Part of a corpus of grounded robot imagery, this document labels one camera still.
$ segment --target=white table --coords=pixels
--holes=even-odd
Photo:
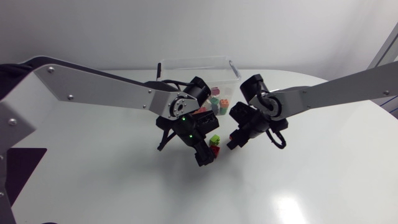
[[[116,72],[139,81],[155,71]],[[323,80],[276,70],[270,90]],[[234,105],[244,101],[239,90]],[[397,223],[398,121],[364,101],[288,119],[284,150],[263,134],[230,151],[238,126],[219,116],[217,160],[198,167],[174,138],[159,152],[156,114],[60,103],[18,147],[48,151],[16,200],[18,223]]]

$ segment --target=clear plastic bin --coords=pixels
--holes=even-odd
[[[195,113],[213,110],[215,115],[228,114],[233,93],[241,80],[241,74],[229,57],[163,59],[160,63],[158,81],[190,82],[198,76],[211,88],[211,96]]]

